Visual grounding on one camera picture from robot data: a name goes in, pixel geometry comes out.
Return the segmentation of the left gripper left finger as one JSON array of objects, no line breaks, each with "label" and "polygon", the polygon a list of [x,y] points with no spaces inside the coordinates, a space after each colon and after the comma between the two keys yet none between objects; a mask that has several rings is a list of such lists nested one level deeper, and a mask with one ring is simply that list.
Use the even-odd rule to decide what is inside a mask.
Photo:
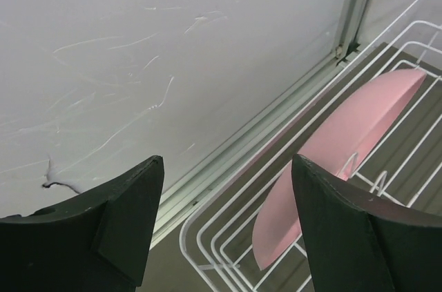
[{"label": "left gripper left finger", "polygon": [[134,291],[141,286],[164,183],[154,155],[28,216],[1,219],[2,291]]}]

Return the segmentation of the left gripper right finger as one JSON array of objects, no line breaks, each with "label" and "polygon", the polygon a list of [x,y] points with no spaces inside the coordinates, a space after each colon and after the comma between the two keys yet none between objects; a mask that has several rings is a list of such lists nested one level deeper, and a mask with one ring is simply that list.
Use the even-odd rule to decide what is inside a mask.
[{"label": "left gripper right finger", "polygon": [[295,154],[292,184],[316,291],[440,291],[441,217],[353,186]]}]

